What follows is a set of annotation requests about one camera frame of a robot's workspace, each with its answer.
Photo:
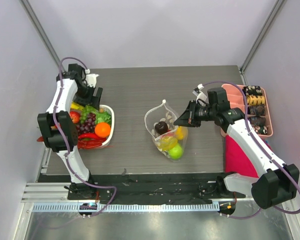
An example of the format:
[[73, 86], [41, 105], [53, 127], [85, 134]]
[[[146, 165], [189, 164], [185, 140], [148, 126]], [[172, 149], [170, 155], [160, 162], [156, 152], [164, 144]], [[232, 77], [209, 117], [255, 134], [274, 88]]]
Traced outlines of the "green apple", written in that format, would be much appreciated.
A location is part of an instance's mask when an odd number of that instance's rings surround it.
[[179, 143], [177, 143], [173, 148], [171, 148], [167, 152], [172, 160], [178, 160], [183, 156], [184, 149]]

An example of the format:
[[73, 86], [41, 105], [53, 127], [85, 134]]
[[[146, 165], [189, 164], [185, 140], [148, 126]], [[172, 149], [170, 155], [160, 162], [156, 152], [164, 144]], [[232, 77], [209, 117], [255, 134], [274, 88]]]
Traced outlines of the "clear dotted zip bag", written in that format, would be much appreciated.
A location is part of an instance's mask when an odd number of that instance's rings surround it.
[[[145, 128], [148, 131], [148, 133], [151, 135], [154, 145], [166, 158], [170, 159], [173, 162], [177, 162], [183, 157], [189, 132], [186, 138], [184, 138], [183, 140], [178, 140], [178, 144], [180, 144], [183, 148], [183, 155], [180, 159], [177, 160], [171, 159], [168, 154], [168, 151], [163, 151], [159, 149], [158, 142], [162, 137], [167, 137], [167, 136], [175, 137], [175, 132], [179, 126], [174, 125], [174, 121], [178, 117], [179, 115], [168, 105], [168, 102], [165, 99], [162, 100], [162, 103], [160, 105], [150, 109], [144, 116]], [[162, 135], [159, 135], [155, 131], [155, 125], [160, 121], [166, 122], [169, 129], [167, 133]]]

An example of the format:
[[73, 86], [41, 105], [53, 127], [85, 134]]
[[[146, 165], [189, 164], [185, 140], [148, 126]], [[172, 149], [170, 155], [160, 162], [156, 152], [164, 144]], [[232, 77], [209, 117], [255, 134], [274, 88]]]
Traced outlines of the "yellow lemon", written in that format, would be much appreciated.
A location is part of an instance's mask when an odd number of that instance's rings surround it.
[[175, 131], [175, 137], [178, 141], [182, 141], [188, 136], [188, 129], [183, 126], [179, 126]]

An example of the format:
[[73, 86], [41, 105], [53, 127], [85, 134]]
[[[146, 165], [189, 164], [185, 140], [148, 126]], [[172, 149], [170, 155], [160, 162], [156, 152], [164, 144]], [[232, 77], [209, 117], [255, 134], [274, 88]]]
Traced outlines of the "yellow star fruit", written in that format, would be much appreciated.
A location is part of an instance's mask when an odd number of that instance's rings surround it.
[[173, 149], [178, 144], [178, 139], [174, 136], [164, 136], [162, 137], [157, 147], [162, 151], [169, 151]]

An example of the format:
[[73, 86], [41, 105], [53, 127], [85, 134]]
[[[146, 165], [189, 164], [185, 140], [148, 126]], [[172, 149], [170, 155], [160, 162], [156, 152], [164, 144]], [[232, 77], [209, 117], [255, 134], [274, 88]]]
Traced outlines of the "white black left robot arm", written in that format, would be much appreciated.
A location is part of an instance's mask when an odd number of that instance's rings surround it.
[[79, 135], [70, 117], [72, 102], [82, 106], [100, 107], [103, 89], [96, 87], [97, 74], [72, 63], [56, 77], [56, 92], [46, 112], [37, 116], [45, 146], [56, 153], [70, 174], [69, 193], [90, 200], [97, 192], [93, 177], [83, 163], [78, 149]]

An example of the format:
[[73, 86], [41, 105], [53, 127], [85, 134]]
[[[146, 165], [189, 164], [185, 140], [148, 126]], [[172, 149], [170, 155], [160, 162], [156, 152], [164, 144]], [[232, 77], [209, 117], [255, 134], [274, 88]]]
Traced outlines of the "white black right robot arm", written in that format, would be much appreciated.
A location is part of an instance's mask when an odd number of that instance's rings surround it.
[[233, 192], [253, 197], [261, 209], [268, 209], [292, 200], [300, 193], [300, 171], [287, 165], [257, 135], [244, 112], [232, 108], [227, 92], [222, 87], [207, 92], [208, 104], [189, 101], [185, 111], [174, 124], [179, 127], [200, 127], [203, 121], [212, 121], [241, 148], [253, 164], [258, 177], [232, 173], [216, 184], [216, 193], [223, 198]]

